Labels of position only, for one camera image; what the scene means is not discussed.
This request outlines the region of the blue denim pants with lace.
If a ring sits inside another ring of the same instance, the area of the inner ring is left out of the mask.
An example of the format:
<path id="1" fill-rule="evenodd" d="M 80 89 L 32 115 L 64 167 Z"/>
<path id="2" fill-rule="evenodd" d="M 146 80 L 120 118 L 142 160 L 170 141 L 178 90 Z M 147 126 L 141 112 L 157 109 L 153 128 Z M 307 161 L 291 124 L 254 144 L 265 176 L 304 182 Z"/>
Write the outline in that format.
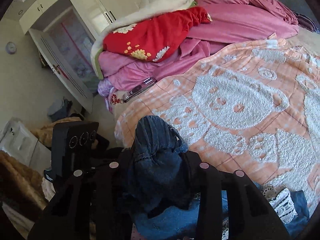
<path id="1" fill-rule="evenodd" d="M 131 150 L 125 194 L 147 239 L 296 239 L 309 223 L 302 191 L 271 197 L 241 170 L 217 170 L 158 116 L 139 120 Z"/>

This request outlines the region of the white plastic storage box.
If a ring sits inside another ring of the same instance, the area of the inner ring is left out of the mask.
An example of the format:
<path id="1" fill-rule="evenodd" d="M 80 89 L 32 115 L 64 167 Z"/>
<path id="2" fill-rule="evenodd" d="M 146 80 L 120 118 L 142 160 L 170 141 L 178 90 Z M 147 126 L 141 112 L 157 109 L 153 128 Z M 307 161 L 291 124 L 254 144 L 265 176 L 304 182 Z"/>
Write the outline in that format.
<path id="1" fill-rule="evenodd" d="M 18 118 L 11 118 L 1 130 L 1 150 L 40 175 L 51 166 L 51 151 Z"/>

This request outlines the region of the smartphone with clear case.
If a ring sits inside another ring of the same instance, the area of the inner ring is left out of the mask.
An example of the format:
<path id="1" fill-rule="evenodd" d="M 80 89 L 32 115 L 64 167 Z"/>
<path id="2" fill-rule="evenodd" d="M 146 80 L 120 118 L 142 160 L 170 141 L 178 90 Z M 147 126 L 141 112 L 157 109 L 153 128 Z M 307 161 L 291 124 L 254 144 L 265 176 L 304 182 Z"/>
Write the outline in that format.
<path id="1" fill-rule="evenodd" d="M 157 80 L 154 77 L 148 77 L 140 85 L 137 85 L 136 87 L 131 89 L 129 92 L 126 92 L 125 94 L 123 94 L 123 101 L 124 102 L 130 101 L 133 97 L 141 94 L 145 90 L 152 87 L 156 82 Z"/>

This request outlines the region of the white glass-door cabinet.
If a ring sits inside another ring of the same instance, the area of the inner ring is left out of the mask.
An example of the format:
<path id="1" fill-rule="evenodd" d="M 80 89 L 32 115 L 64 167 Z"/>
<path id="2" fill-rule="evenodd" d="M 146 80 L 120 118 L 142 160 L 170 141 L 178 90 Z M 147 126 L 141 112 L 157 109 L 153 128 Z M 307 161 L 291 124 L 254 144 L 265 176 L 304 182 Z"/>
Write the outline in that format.
<path id="1" fill-rule="evenodd" d="M 28 33 L 57 78 L 92 113 L 98 93 L 98 78 L 89 56 L 94 38 L 71 1 L 55 2 Z"/>

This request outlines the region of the red floral garment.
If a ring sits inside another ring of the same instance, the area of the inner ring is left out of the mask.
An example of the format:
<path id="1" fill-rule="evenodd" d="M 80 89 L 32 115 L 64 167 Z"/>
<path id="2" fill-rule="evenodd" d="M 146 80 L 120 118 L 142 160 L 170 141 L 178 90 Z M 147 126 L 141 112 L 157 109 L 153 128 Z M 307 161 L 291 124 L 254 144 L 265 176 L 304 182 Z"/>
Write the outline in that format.
<path id="1" fill-rule="evenodd" d="M 166 12 L 110 32 L 103 39 L 103 49 L 142 61 L 161 62 L 179 48 L 192 27 L 211 22 L 210 14 L 202 7 Z"/>

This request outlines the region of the cream fleece blanket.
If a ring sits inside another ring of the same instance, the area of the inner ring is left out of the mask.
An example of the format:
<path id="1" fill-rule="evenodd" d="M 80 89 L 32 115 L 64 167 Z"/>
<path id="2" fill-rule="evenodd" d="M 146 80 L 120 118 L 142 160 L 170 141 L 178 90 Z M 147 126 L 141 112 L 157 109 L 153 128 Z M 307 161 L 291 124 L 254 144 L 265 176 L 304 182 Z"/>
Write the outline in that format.
<path id="1" fill-rule="evenodd" d="M 98 79 L 102 80 L 104 78 L 99 66 L 98 56 L 103 50 L 103 39 L 107 36 L 107 34 L 119 28 L 125 28 L 127 26 L 132 27 L 135 23 L 150 19 L 166 12 L 188 9 L 194 4 L 195 0 L 141 0 L 139 9 L 137 11 L 117 19 L 111 25 L 108 25 L 106 28 L 104 28 L 98 38 L 96 38 L 96 41 L 91 49 L 91 64 Z"/>

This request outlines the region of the peach bear-pattern bedspread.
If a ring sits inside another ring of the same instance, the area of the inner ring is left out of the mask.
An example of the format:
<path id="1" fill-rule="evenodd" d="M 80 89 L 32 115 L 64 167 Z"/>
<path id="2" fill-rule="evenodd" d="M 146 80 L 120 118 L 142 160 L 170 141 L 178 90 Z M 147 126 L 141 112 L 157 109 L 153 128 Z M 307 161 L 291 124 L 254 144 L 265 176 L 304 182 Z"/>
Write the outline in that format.
<path id="1" fill-rule="evenodd" d="M 319 203 L 319 35 L 235 43 L 167 77 L 119 115 L 114 135 L 132 145 L 138 121 L 161 117 L 216 168 L 259 184 L 302 190 Z"/>

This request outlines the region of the pink blanket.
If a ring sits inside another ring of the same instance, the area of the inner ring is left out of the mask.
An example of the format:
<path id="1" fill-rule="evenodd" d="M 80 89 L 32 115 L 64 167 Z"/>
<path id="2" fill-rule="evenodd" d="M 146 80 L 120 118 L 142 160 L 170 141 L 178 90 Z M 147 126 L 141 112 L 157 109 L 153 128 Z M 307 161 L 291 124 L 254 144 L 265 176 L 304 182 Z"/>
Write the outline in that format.
<path id="1" fill-rule="evenodd" d="M 159 81 L 182 74 L 229 44 L 263 40 L 272 34 L 289 38 L 299 32 L 295 14 L 278 0 L 195 0 L 192 7 L 204 8 L 212 22 L 192 27 L 179 48 L 161 62 L 103 49 L 98 56 L 104 76 L 99 81 L 99 94 L 107 98 L 113 90 L 129 91 L 148 77 Z"/>

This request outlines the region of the purple striped pillow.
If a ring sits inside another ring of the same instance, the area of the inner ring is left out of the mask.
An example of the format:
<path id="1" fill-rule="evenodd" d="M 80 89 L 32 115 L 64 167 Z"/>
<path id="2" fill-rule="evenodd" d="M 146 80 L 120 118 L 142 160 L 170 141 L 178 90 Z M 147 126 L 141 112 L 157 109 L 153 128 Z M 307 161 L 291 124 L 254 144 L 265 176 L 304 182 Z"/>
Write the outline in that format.
<path id="1" fill-rule="evenodd" d="M 319 27 L 315 24 L 315 22 L 309 18 L 308 16 L 305 16 L 303 14 L 299 14 L 295 11 L 293 11 L 295 14 L 297 20 L 298 20 L 298 25 L 312 33 L 317 33 L 320 34 Z"/>

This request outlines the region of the round wall clock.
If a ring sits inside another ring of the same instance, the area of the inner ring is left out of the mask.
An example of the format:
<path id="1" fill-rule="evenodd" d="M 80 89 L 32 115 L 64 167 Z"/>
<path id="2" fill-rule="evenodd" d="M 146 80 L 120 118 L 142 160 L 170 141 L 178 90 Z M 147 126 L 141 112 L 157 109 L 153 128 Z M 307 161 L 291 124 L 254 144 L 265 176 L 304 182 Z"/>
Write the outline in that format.
<path id="1" fill-rule="evenodd" d="M 17 48 L 14 42 L 8 42 L 5 46 L 5 50 L 9 55 L 13 55 L 16 53 Z"/>

